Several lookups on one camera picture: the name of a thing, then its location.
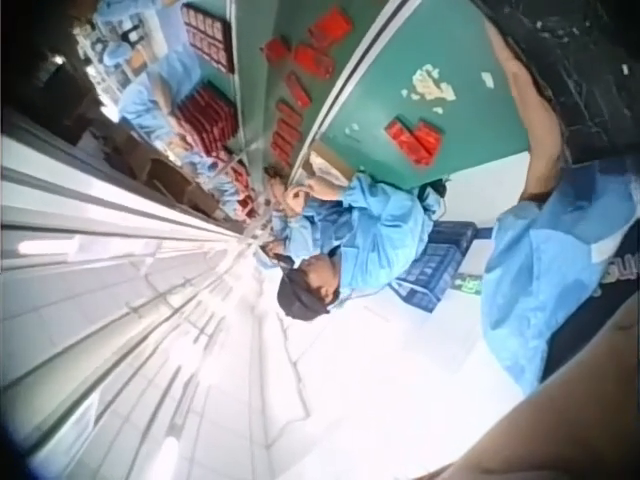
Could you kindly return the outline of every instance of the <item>fluorescent light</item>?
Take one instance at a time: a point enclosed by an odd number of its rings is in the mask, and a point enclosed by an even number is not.
[[[18,244],[20,255],[60,255],[73,253],[77,248],[75,238],[66,240],[25,240]]]
[[[175,437],[167,437],[154,458],[147,478],[149,480],[171,480],[178,463],[180,443]]]
[[[169,356],[176,366],[191,374],[200,366],[202,353],[202,343],[194,344],[191,338],[184,336],[172,345]]]

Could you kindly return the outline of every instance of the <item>hand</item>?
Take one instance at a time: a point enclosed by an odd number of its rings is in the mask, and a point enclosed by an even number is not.
[[[307,204],[307,189],[305,187],[291,187],[284,194],[285,210],[288,216],[302,215]]]
[[[284,255],[284,241],[283,240],[273,240],[269,242],[264,247],[267,255],[273,257],[274,255]]]
[[[527,129],[532,158],[556,162],[562,153],[562,130],[551,106],[540,96],[531,74],[515,57],[500,32],[486,23],[489,41],[509,82],[520,119]]]
[[[176,133],[176,137],[178,137],[177,141],[180,142],[186,150],[191,150],[193,148],[193,142],[191,141],[189,133],[183,123],[170,114],[167,115],[167,121],[169,122],[171,129]]]
[[[310,195],[320,200],[340,200],[344,194],[344,187],[324,177],[311,177],[304,188]]]
[[[186,136],[176,134],[167,142],[167,148],[170,152],[179,157],[184,152],[190,151],[193,146]]]
[[[278,206],[282,206],[284,202],[284,194],[286,191],[284,182],[279,178],[267,178],[267,188],[270,200]]]

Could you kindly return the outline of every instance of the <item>worker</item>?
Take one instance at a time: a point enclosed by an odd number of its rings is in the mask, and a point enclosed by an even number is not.
[[[349,208],[341,241],[284,273],[278,303],[289,317],[310,321],[352,294],[381,289],[425,248],[442,198],[429,186],[420,195],[379,183],[363,173],[347,187],[311,177],[290,190],[289,206],[302,213],[306,195]]]
[[[457,462],[418,480],[638,478],[639,305],[636,293]]]
[[[275,237],[264,245],[269,257],[284,255],[298,265],[312,255],[329,252],[350,231],[351,209],[342,202],[304,198],[304,207],[298,212],[292,207],[299,203],[294,195],[305,195],[304,192],[295,187],[287,189],[278,176],[267,177],[267,190],[273,207]]]
[[[638,179],[633,158],[562,169],[556,115],[497,30],[488,32],[529,135],[530,161],[519,202],[494,227],[482,321],[489,348],[528,394],[541,380],[552,334],[596,290],[636,222]]]
[[[80,26],[94,20],[123,20],[131,15],[170,7],[177,2],[178,0],[70,0],[68,11]]]
[[[203,187],[220,200],[220,207],[238,218],[242,195],[230,175],[215,175],[218,162],[196,151],[172,112],[201,79],[195,51],[182,45],[149,66],[122,92],[118,113],[151,144],[165,144],[182,165],[191,163]]]

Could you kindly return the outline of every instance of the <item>red product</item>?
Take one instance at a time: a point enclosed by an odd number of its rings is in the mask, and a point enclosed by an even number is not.
[[[278,120],[276,124],[276,130],[282,135],[289,143],[296,144],[302,140],[302,133],[299,130],[289,125],[282,118]]]
[[[316,48],[326,50],[341,42],[351,30],[351,19],[339,7],[333,7],[309,28],[309,36]]]
[[[219,110],[224,116],[224,128],[226,132],[226,141],[234,137],[238,132],[238,116],[235,104],[227,98],[215,85],[207,83],[210,92],[210,98],[214,104],[214,108]]]
[[[426,122],[420,121],[414,129],[413,135],[429,153],[429,163],[427,165],[431,165],[442,144],[442,133]]]
[[[215,122],[205,106],[197,99],[196,94],[192,94],[186,102],[187,109],[191,113],[191,125],[198,130],[199,136],[204,143],[205,149],[202,153],[209,156],[216,148],[215,139],[210,135],[210,126]]]
[[[283,99],[278,100],[278,103],[276,103],[276,110],[291,126],[298,128],[302,125],[302,115],[296,112],[293,107]]]
[[[287,157],[290,156],[293,151],[293,145],[278,132],[273,132],[273,135],[271,136],[271,143],[275,143],[281,150],[284,150]]]
[[[213,152],[217,151],[222,144],[222,139],[220,138],[221,136],[219,133],[221,118],[218,112],[210,108],[209,99],[202,88],[196,90],[194,97],[195,101],[198,102],[198,107],[205,116],[205,136],[208,140],[209,146],[207,155],[210,156]]]
[[[386,126],[385,131],[393,142],[404,153],[414,165],[428,165],[430,161],[429,153],[418,142],[411,132],[397,119],[394,119]]]
[[[178,118],[181,127],[184,128],[189,134],[191,141],[194,143],[193,147],[199,152],[204,152],[207,147],[200,132],[197,128],[194,127],[191,119],[191,113],[189,112],[189,108],[186,104],[182,104],[178,107],[176,117]]]
[[[289,154],[273,139],[271,140],[271,152],[276,157],[276,159],[280,160],[285,165],[290,165]]]
[[[309,94],[302,87],[300,79],[294,72],[287,73],[285,84],[287,85],[289,93],[291,93],[291,96],[300,108],[304,110],[311,105],[311,97],[309,97]]]
[[[276,65],[289,56],[289,45],[282,37],[274,37],[260,47],[269,65]]]
[[[309,45],[296,45],[293,50],[293,61],[302,70],[318,78],[330,78],[335,69],[333,58]]]
[[[234,136],[231,108],[220,98],[218,94],[210,95],[209,98],[212,108],[220,115],[220,134],[222,143],[227,143]]]

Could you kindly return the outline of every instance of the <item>green workbench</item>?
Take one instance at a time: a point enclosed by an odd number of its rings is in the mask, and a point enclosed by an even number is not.
[[[275,161],[275,158],[272,158],[269,145],[271,143],[271,134],[275,129],[275,123],[278,118],[278,114],[275,109],[276,102],[279,98],[284,98],[292,105],[295,105],[284,84],[285,75],[290,70],[295,71],[312,99],[311,106],[302,112],[304,115],[304,121],[300,130],[303,138],[306,138],[311,127],[315,123],[320,110],[324,106],[327,97],[336,84],[337,78],[351,59],[362,38],[369,31],[369,28],[384,7],[385,3],[386,2],[384,0],[314,0],[313,2],[281,0],[278,2],[272,35],[284,36],[292,46],[299,42],[309,43],[310,38],[307,34],[307,29],[318,18],[327,13],[333,6],[339,6],[344,10],[344,12],[351,18],[354,28],[340,44],[331,49],[330,55],[335,61],[335,71],[330,79],[322,80],[308,75],[296,68],[293,62],[286,62],[286,64],[278,66],[277,68],[267,68],[266,91],[264,91],[264,97],[261,98],[262,112],[260,112],[261,115],[259,115],[262,120],[260,123],[261,130],[260,133],[255,132],[252,135],[264,135],[265,148],[262,150],[262,160],[265,164]],[[264,38],[262,44],[266,43],[270,38],[271,37]],[[245,40],[239,40],[239,46],[243,45],[244,42]],[[258,48],[255,48],[255,51],[258,54],[260,53]],[[248,52],[243,50],[240,52],[240,55],[248,55]],[[266,60],[263,57],[260,58],[259,61],[262,65],[266,65]],[[245,92],[249,88],[249,82],[252,82],[253,80],[250,78],[244,78],[244,70],[241,70],[241,72],[242,75],[240,77],[240,81],[242,85],[241,90],[244,106]],[[251,117],[245,118],[245,122],[250,123],[250,118]],[[292,162],[295,162],[301,146],[302,142],[295,146],[291,155]]]
[[[443,98],[416,88],[418,70],[418,83],[424,86],[430,78]],[[336,109],[322,142],[352,168],[403,188],[522,152],[528,145],[484,19],[469,0],[420,2]],[[432,166],[414,167],[390,140],[384,128],[394,117],[408,127],[423,119],[444,132]]]

